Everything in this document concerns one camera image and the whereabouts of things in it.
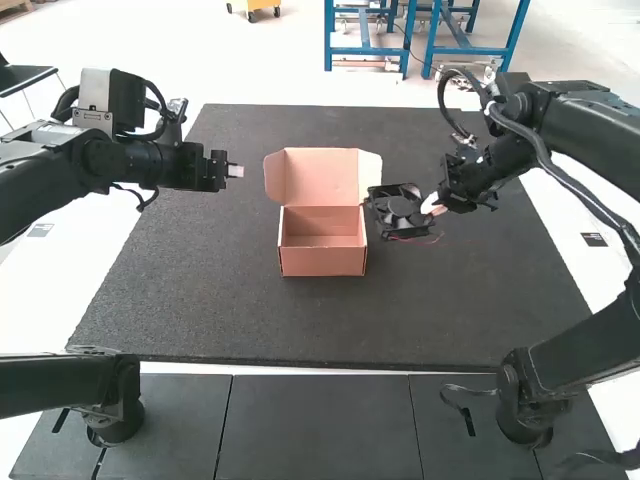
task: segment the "cardboard box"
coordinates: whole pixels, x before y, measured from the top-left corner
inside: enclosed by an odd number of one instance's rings
[[[362,201],[381,176],[382,158],[357,148],[285,148],[264,159],[265,190],[282,205],[283,276],[364,275]]]

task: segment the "cart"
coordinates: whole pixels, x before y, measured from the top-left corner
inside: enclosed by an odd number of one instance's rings
[[[273,16],[280,16],[280,0],[229,0],[227,2],[227,12],[244,11],[249,23],[258,21],[255,11],[262,8],[273,8]]]

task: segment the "robotic arm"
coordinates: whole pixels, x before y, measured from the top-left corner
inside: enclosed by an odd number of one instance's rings
[[[146,98],[149,89],[158,102]],[[119,70],[84,69],[78,87],[67,90],[53,112],[73,126],[38,121],[0,138],[0,245],[44,214],[88,193],[108,194],[116,182],[217,192],[226,179],[242,176],[224,150],[210,158],[199,143],[182,141],[186,99],[167,105],[148,80]],[[158,110],[155,132],[144,126],[145,108]],[[150,203],[140,200],[142,211]]]
[[[151,90],[157,102],[146,98]],[[81,83],[67,90],[52,117],[0,139],[0,245],[44,214],[88,193],[108,194],[116,182],[153,190],[149,200],[129,190],[142,211],[158,187],[218,192],[242,167],[224,150],[204,154],[200,143],[182,141],[186,99],[167,105],[148,80],[119,70],[84,69]],[[145,109],[160,113],[156,130],[144,126]],[[73,125],[64,122],[73,120]],[[0,357],[0,419],[65,407],[59,429],[74,409],[87,424],[89,440],[114,445],[142,426],[140,362],[135,355],[75,347],[60,355]]]
[[[444,104],[446,82],[466,76],[480,95],[489,132],[496,140],[483,151]],[[442,158],[444,180],[423,212],[468,213],[496,209],[497,190],[533,167],[543,168],[620,235],[632,271],[626,289],[609,306],[539,344],[516,348],[498,373],[496,419],[513,442],[542,446],[554,419],[590,385],[640,368],[640,236],[624,218],[551,162],[561,152],[594,170],[640,201],[640,110],[609,89],[586,81],[531,82],[526,74],[498,74],[482,88],[467,71],[445,73],[440,109],[454,128],[456,154]]]

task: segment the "box lid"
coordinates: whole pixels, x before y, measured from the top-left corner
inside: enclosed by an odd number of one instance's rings
[[[286,206],[359,205],[381,180],[382,157],[358,148],[285,148],[264,159],[267,195]]]

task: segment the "black cooling fan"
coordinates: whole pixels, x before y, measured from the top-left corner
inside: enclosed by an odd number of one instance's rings
[[[368,192],[366,204],[384,240],[429,235],[433,217],[420,213],[422,195],[416,185],[380,185],[369,188]]]

